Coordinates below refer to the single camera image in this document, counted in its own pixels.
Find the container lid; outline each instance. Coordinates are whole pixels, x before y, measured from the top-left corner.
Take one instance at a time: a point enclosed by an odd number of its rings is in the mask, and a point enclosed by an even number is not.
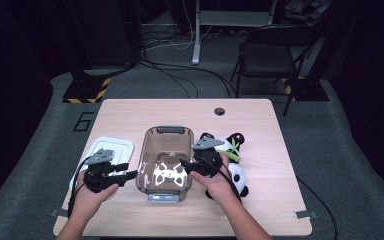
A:
[[[133,145],[133,142],[130,140],[103,136],[96,139],[93,142],[92,146],[89,148],[89,150],[86,153],[86,157],[92,156],[94,153],[98,152],[101,149],[112,150],[113,156],[111,160],[111,165],[118,165],[118,164],[130,162],[130,159],[132,157],[132,153],[134,150],[134,145]],[[88,166],[85,164],[80,169],[80,171],[83,171],[87,168]],[[122,175],[124,174],[124,172],[125,171],[113,172],[110,174],[110,176]],[[70,190],[71,190],[71,186],[73,186],[74,175],[70,180],[70,184],[69,184]]]

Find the metal chair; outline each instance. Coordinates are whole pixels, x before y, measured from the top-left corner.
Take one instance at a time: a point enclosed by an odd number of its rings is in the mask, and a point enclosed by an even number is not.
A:
[[[298,81],[306,54],[317,42],[317,29],[305,25],[267,25],[250,31],[243,43],[230,81],[237,74],[236,98],[239,98],[241,80],[246,78],[288,79]],[[294,58],[291,47],[303,47]],[[293,89],[280,95],[288,95],[283,116],[293,99]]]

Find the hazard stripe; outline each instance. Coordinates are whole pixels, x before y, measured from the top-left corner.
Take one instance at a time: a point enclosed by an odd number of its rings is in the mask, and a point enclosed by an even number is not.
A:
[[[88,98],[88,99],[68,98],[68,99],[63,99],[63,103],[99,103],[104,97],[110,82],[111,82],[111,79],[108,78],[102,83],[101,89],[99,90],[96,98]]]
[[[282,78],[283,86],[285,87],[286,94],[291,94],[291,86],[289,85],[289,81],[287,78]]]

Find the stuffed panda toy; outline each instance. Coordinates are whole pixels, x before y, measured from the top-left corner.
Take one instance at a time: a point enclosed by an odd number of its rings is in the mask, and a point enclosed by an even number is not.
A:
[[[209,133],[203,133],[200,137],[214,138],[213,135]],[[241,133],[234,133],[228,138],[223,140],[224,144],[215,146],[217,152],[226,155],[229,158],[229,171],[232,174],[232,181],[238,190],[238,193],[241,197],[246,197],[249,193],[248,187],[246,186],[246,176],[242,167],[239,166],[239,161],[241,160],[239,148],[245,142],[245,138]],[[205,192],[208,198],[211,198],[208,191]]]

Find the hand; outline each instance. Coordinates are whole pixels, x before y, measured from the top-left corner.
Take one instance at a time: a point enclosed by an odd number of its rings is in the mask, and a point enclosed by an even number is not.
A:
[[[94,193],[83,185],[85,173],[86,170],[82,171],[77,178],[76,191],[78,190],[78,192],[70,218],[88,222],[96,214],[101,204],[117,192],[119,186],[113,184],[99,193]]]
[[[220,156],[223,160],[224,165],[221,167],[220,170],[226,176],[229,176],[229,170],[226,169],[229,166],[229,159],[224,154],[220,154]],[[204,185],[207,188],[208,193],[211,195],[211,197],[218,203],[224,200],[228,201],[231,199],[231,197],[236,199],[236,196],[232,191],[230,183],[220,173],[217,173],[212,178],[209,178],[202,176],[201,174],[195,171],[192,171],[191,176],[197,182]]]

